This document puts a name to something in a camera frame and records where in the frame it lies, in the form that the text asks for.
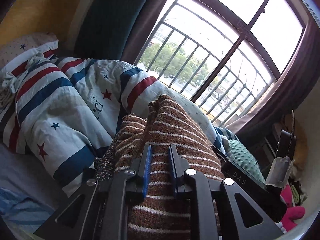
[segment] purple curtain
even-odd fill
[[[147,0],[127,39],[121,60],[133,64],[167,0]]]
[[[296,109],[320,76],[320,30],[313,18],[305,28],[292,60],[264,100],[227,126],[247,147],[265,136],[283,114]]]

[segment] green foliage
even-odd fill
[[[146,68],[152,62],[154,56],[160,49],[161,45],[159,43],[155,43],[150,47],[147,47],[145,52],[143,53],[140,62],[145,65]],[[159,55],[157,56],[156,60],[152,64],[150,70],[155,71],[157,73],[161,73],[168,61],[170,60],[171,56],[177,49],[178,45],[172,42],[167,42],[165,46],[160,51]],[[172,59],[170,64],[168,65],[167,69],[164,71],[163,76],[165,78],[173,78],[178,73],[180,68],[183,66],[185,61],[187,60],[187,56],[184,49],[180,48],[175,57]],[[181,73],[177,78],[178,83],[185,83],[187,82],[193,73],[197,70],[197,68],[201,65],[203,60],[199,60],[195,57],[191,57],[188,61],[186,66],[183,68]],[[192,79],[192,83],[195,85],[200,85],[200,83],[206,78],[208,75],[209,70],[206,63],[204,63],[198,73]]]

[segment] window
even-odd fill
[[[301,22],[286,0],[168,0],[135,65],[225,127],[271,90]]]

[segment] red star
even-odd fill
[[[106,92],[105,93],[102,93],[101,92],[101,94],[103,95],[103,99],[105,99],[105,98],[108,98],[109,100],[111,100],[111,93],[108,93],[108,90],[106,89]]]
[[[39,155],[43,158],[44,162],[45,162],[45,159],[44,159],[44,156],[47,155],[47,153],[43,150],[43,147],[44,147],[44,143],[40,146],[38,145],[38,148],[40,149],[39,151]]]

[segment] yellow headboard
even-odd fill
[[[34,32],[52,32],[65,41],[79,1],[16,0],[0,24],[0,46]]]

